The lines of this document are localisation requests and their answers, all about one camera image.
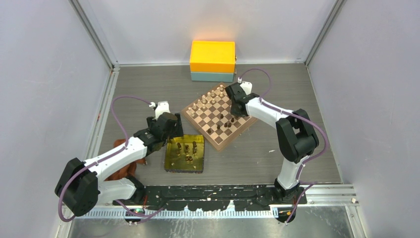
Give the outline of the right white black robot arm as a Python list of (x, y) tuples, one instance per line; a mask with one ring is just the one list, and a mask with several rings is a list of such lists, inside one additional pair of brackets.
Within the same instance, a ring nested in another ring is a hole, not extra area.
[(303, 163), (318, 147), (319, 139), (306, 111), (286, 110), (271, 104), (250, 92), (251, 87), (251, 83), (235, 82), (225, 88), (231, 101), (230, 112), (237, 117), (257, 118), (276, 130), (284, 160), (274, 181), (274, 193), (278, 202), (286, 204), (297, 192)]

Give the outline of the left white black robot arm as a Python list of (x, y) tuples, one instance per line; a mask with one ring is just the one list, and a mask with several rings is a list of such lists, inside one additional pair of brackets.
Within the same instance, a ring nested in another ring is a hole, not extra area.
[(147, 118), (148, 128), (137, 131), (127, 142), (85, 161), (70, 160), (54, 190), (59, 205), (65, 204), (76, 217), (83, 216), (98, 204), (123, 202), (140, 204), (145, 187), (134, 176), (117, 180), (108, 178), (123, 167), (159, 151), (175, 137), (183, 136), (181, 115), (164, 112)]

